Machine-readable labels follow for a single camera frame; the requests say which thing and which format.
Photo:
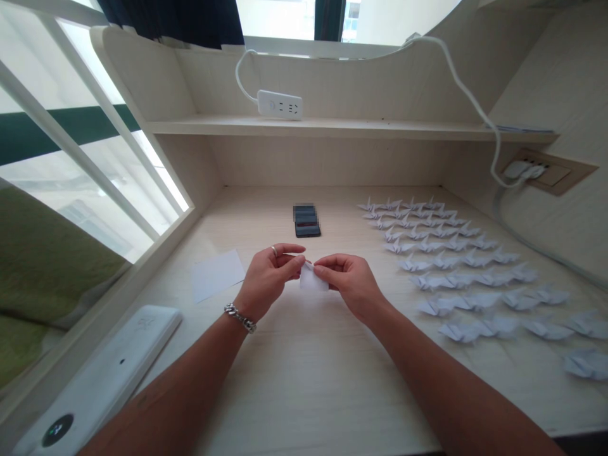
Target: silver bracelet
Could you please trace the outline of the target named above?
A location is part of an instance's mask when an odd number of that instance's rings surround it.
[[[240,321],[242,323],[242,325],[245,327],[245,329],[247,331],[249,331],[250,334],[255,333],[255,330],[257,329],[257,326],[255,325],[255,323],[252,322],[249,318],[243,317],[239,313],[237,308],[234,306],[234,304],[232,304],[232,303],[226,304],[226,307],[224,307],[224,312],[227,313],[228,315],[230,315],[231,317],[236,318],[238,321]]]

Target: window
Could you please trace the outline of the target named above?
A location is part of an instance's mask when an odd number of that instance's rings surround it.
[[[99,10],[96,0],[77,2]],[[0,60],[79,146],[61,150],[0,89],[0,177],[135,262],[188,204],[99,61],[89,27],[0,2]],[[93,167],[81,168],[74,153]]]
[[[243,35],[315,39],[315,0],[236,0]]]
[[[401,46],[427,34],[460,0],[348,0],[342,42]]]

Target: desk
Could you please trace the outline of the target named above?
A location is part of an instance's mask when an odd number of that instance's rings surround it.
[[[313,262],[335,252],[369,262],[387,299],[459,362],[514,402],[551,436],[608,429],[608,384],[586,381],[562,370],[561,356],[575,348],[608,343],[575,335],[545,342],[522,330],[515,341],[483,339],[462,346],[439,334],[441,319],[421,314],[425,297],[399,270],[383,237],[361,218],[357,203],[391,199],[446,203],[459,218],[472,219],[522,255],[541,280],[572,294],[568,304],[547,309],[561,322],[599,308],[606,297],[561,266],[511,239],[494,221],[438,187],[227,187],[140,294],[143,304],[179,308],[184,321],[148,372],[140,389],[167,368],[222,313],[240,285],[193,304],[192,264],[236,248],[247,267],[252,256],[274,243],[300,243]],[[296,239],[295,203],[317,206],[322,237]],[[513,314],[498,305],[501,314]],[[456,310],[465,319],[472,316]],[[439,444],[389,356],[348,311],[339,294],[306,294],[290,282],[258,331],[247,337],[209,425],[200,455],[397,455],[429,452]]]

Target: wall socket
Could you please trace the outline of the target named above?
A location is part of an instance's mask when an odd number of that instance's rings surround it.
[[[527,180],[526,183],[556,196],[564,194],[598,169],[595,165],[567,160],[530,149],[521,149],[517,152],[513,160],[507,163],[505,169],[512,162],[519,160],[532,163],[533,165],[544,166],[545,172],[542,176],[538,179]]]

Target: phone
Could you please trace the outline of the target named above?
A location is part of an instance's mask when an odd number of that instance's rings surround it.
[[[317,238],[321,235],[321,226],[314,205],[293,207],[293,222],[296,226],[296,238]]]

